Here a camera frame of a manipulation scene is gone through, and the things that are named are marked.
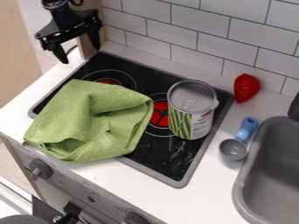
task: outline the white countertop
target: white countertop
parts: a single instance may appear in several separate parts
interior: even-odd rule
[[[233,80],[195,67],[111,42],[107,42],[101,50],[233,91]],[[71,53],[70,61],[68,66],[58,64],[0,110],[0,132],[22,143],[24,133],[32,123],[27,115],[28,110],[83,63],[78,50]],[[251,101],[234,103],[190,183],[183,189],[171,188],[113,159],[66,164],[66,168],[168,224],[247,223],[234,208],[231,196],[240,164],[225,164],[219,156],[219,144],[234,136],[244,117],[253,116],[261,123],[271,116],[285,116],[291,101],[288,96],[261,90]]]

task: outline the red burner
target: red burner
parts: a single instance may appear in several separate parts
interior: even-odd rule
[[[150,119],[150,123],[158,128],[168,128],[168,102],[155,101],[154,112]]]
[[[111,85],[121,85],[121,83],[117,80],[112,79],[101,79],[96,82],[105,83],[105,84],[111,84]]]

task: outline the white wall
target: white wall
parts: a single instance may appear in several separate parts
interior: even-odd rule
[[[101,0],[108,39],[217,75],[299,91],[299,0]]]

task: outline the metal sink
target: metal sink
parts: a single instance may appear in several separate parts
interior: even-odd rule
[[[233,203],[249,223],[299,223],[299,122],[277,116],[261,125],[233,185]]]

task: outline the towel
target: towel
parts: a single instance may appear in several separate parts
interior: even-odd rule
[[[132,152],[149,124],[153,101],[122,86],[71,80],[24,135],[24,145],[67,163]]]

